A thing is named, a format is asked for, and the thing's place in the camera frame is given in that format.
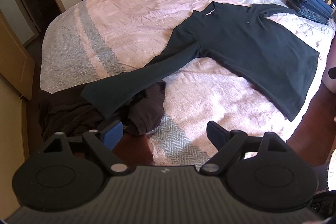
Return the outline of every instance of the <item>bed sheet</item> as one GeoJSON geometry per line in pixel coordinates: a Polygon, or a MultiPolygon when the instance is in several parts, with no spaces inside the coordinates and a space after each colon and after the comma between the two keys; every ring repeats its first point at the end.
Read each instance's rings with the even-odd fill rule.
{"type": "MultiPolygon", "coordinates": [[[[165,48],[174,27],[210,2],[251,5],[286,0],[85,0],[58,16],[42,46],[41,89],[54,93],[143,67],[165,48]]],[[[296,15],[269,17],[320,52],[306,102],[293,122],[244,78],[210,58],[197,58],[166,77],[165,115],[148,133],[156,165],[196,165],[216,152],[208,121],[251,136],[273,131],[287,140],[317,92],[335,23],[325,26],[296,15]]]]}

